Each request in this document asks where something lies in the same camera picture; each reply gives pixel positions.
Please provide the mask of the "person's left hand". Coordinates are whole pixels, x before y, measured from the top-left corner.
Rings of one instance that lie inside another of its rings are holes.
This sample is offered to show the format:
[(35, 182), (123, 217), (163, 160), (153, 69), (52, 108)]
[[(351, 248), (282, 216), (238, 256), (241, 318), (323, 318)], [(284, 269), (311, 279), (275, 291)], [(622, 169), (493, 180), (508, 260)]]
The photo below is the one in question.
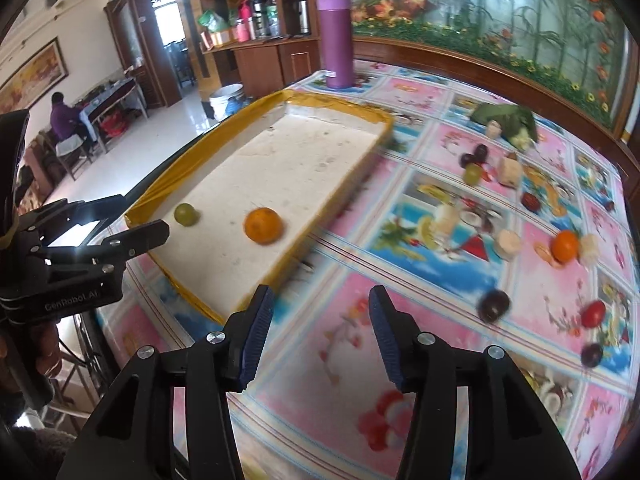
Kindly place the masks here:
[(1, 327), (1, 399), (41, 410), (53, 398), (50, 378), (62, 367), (55, 322)]

